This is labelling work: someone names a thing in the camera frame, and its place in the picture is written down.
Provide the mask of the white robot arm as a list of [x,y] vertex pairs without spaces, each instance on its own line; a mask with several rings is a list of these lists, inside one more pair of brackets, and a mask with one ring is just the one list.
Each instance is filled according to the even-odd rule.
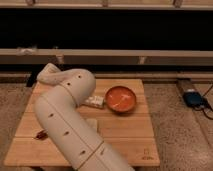
[[76,171],[135,171],[76,111],[96,88],[90,71],[61,71],[48,63],[37,80],[53,88],[35,101],[35,115]]

